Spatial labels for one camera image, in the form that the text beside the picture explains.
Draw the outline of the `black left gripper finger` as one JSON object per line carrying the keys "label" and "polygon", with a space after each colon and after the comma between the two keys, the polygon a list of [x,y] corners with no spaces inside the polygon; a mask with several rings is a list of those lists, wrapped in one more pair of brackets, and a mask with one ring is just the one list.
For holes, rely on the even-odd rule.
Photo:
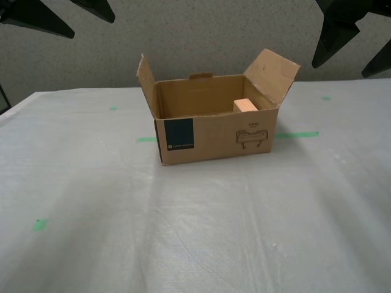
{"label": "black left gripper finger", "polygon": [[71,0],[71,2],[108,23],[115,21],[115,14],[107,0]]}
{"label": "black left gripper finger", "polygon": [[25,27],[65,38],[74,38],[73,29],[42,1],[1,1],[1,24]]}

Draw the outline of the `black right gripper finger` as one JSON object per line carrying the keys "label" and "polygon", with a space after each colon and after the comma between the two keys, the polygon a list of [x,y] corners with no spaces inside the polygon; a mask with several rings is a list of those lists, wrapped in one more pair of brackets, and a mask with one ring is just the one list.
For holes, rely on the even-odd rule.
{"label": "black right gripper finger", "polygon": [[387,71],[391,67],[391,40],[370,60],[362,71],[364,78]]}
{"label": "black right gripper finger", "polygon": [[324,19],[312,67],[326,63],[359,32],[356,23],[368,13],[390,17],[390,1],[317,1]]}

